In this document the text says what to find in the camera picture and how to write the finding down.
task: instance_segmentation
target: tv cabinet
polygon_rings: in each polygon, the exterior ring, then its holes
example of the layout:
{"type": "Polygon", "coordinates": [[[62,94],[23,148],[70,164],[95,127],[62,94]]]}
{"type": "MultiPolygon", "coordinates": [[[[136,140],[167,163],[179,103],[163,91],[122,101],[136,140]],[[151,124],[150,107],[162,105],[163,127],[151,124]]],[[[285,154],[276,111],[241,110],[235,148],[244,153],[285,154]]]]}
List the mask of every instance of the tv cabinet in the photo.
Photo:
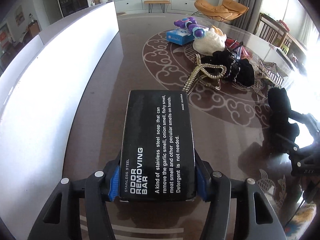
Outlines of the tv cabinet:
{"type": "MultiPolygon", "coordinates": [[[[148,13],[148,5],[144,2],[148,0],[115,0],[116,12],[125,12],[126,14],[148,13]]],[[[193,14],[197,11],[194,6],[194,0],[168,0],[170,4],[165,5],[165,12],[193,14]]],[[[161,13],[160,4],[154,4],[153,13],[161,13]]]]}

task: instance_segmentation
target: silver screw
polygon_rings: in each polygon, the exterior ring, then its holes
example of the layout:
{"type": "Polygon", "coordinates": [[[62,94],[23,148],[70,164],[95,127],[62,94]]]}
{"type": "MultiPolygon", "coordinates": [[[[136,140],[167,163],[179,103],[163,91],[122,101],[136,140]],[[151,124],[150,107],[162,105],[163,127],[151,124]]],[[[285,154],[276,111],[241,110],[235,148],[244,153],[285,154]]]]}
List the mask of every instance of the silver screw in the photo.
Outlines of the silver screw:
{"type": "Polygon", "coordinates": [[[220,171],[214,171],[212,173],[212,176],[216,177],[216,178],[220,178],[222,176],[221,172],[220,171]]]}
{"type": "Polygon", "coordinates": [[[251,178],[247,179],[247,182],[248,182],[249,184],[251,184],[251,185],[253,185],[253,184],[256,183],[255,180],[254,180],[254,179],[251,179],[251,178]]]}
{"type": "Polygon", "coordinates": [[[96,171],[94,175],[96,177],[102,177],[103,176],[103,171],[96,171]]]}
{"type": "Polygon", "coordinates": [[[69,182],[69,179],[68,178],[63,178],[61,180],[61,184],[67,184],[69,182]]]}

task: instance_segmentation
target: gold beaded strap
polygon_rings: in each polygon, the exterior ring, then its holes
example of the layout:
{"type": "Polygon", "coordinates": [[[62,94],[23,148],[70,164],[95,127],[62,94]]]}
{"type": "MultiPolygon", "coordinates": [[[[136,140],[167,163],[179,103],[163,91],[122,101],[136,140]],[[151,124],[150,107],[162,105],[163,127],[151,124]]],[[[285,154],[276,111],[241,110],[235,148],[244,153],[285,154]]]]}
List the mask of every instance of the gold beaded strap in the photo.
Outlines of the gold beaded strap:
{"type": "Polygon", "coordinates": [[[225,75],[226,71],[227,71],[227,68],[224,65],[211,65],[208,63],[202,64],[200,55],[196,54],[195,68],[193,69],[193,71],[189,75],[188,80],[184,84],[184,87],[182,90],[187,92],[187,94],[189,95],[192,92],[192,90],[195,88],[195,86],[198,82],[201,82],[201,84],[205,85],[206,87],[220,90],[221,83],[220,83],[219,79],[225,75]],[[221,73],[219,75],[211,75],[208,71],[206,71],[205,68],[220,68],[221,73]],[[200,71],[202,71],[204,73],[204,75],[198,75],[200,71]],[[218,84],[216,86],[213,86],[213,85],[205,82],[203,80],[203,78],[205,78],[205,77],[209,77],[211,79],[216,80],[218,84]]]}

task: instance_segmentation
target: orange lounge chair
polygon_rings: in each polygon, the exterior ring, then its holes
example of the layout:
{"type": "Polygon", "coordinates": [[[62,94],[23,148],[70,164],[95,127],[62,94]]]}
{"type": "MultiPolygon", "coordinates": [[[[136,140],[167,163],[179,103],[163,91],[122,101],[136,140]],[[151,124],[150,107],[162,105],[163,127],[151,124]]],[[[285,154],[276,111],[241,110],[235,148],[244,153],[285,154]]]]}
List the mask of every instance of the orange lounge chair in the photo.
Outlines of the orange lounge chair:
{"type": "Polygon", "coordinates": [[[220,22],[232,21],[249,9],[247,6],[233,0],[223,0],[220,6],[213,6],[206,0],[196,0],[195,7],[203,15],[220,22]]]}

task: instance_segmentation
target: black velvet fabric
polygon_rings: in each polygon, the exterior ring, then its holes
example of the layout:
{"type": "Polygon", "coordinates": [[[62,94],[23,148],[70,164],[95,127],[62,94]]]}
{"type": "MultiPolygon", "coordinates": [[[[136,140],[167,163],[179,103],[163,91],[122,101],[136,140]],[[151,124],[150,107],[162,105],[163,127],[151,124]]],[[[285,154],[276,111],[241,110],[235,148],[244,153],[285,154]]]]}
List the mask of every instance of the black velvet fabric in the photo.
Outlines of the black velvet fabric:
{"type": "Polygon", "coordinates": [[[297,123],[288,122],[291,105],[287,91],[284,88],[271,88],[268,91],[268,103],[272,110],[269,120],[271,132],[278,133],[294,142],[300,130],[297,123]]]}
{"type": "MultiPolygon", "coordinates": [[[[234,63],[230,52],[226,49],[224,51],[216,51],[212,56],[201,58],[201,62],[212,65],[224,65],[227,71],[223,78],[226,80],[231,82],[235,80],[246,87],[254,84],[254,70],[249,61],[247,59],[241,59],[234,63]]],[[[207,71],[213,75],[218,74],[218,70],[216,69],[208,69],[207,71]]]]}

